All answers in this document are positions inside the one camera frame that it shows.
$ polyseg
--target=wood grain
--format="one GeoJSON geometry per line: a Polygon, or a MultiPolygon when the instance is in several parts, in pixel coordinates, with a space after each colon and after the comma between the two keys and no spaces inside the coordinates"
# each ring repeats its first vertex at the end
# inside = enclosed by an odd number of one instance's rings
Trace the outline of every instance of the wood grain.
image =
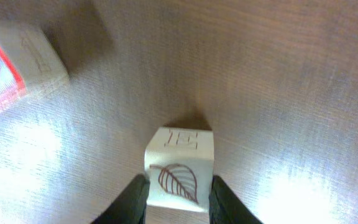
{"type": "MultiPolygon", "coordinates": [[[[0,1],[0,18],[42,26],[71,76],[0,116],[0,223],[89,223],[159,126],[200,114],[264,223],[358,223],[358,1],[0,1]]],[[[148,208],[167,222],[208,216],[148,208]]]]}

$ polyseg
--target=red leaf drawing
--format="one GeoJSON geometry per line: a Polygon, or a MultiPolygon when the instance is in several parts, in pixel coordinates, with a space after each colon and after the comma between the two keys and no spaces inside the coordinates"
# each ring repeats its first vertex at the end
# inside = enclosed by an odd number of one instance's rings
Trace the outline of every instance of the red leaf drawing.
{"type": "Polygon", "coordinates": [[[182,164],[170,164],[165,167],[150,165],[150,168],[161,170],[158,183],[166,193],[183,197],[198,204],[197,179],[188,166],[182,164]]]}

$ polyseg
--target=white wooden block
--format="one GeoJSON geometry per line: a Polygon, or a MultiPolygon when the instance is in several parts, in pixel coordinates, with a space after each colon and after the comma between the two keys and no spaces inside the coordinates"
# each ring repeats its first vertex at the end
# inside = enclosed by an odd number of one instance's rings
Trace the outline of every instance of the white wooden block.
{"type": "Polygon", "coordinates": [[[145,152],[147,204],[207,212],[213,178],[212,131],[159,128],[145,152]]]}
{"type": "Polygon", "coordinates": [[[68,83],[68,74],[39,27],[0,21],[0,111],[68,83]]]}

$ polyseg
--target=brown wooden surface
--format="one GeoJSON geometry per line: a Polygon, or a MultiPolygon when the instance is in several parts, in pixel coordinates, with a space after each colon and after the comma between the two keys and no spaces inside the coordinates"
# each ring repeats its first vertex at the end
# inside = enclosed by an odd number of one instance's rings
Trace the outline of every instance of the brown wooden surface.
{"type": "Polygon", "coordinates": [[[358,1],[0,0],[0,18],[42,26],[71,76],[0,116],[0,223],[89,223],[159,126],[204,120],[263,222],[358,223],[358,1]]]}

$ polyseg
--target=wooden block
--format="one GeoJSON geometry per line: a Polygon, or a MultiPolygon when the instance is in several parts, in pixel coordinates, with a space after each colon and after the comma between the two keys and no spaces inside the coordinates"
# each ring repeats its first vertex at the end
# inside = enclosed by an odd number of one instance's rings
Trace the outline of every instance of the wooden block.
{"type": "Polygon", "coordinates": [[[160,128],[145,152],[147,204],[207,212],[214,165],[212,131],[160,128]]]}
{"type": "Polygon", "coordinates": [[[39,98],[68,83],[68,74],[42,30],[0,21],[0,112],[25,96],[39,98]]]}

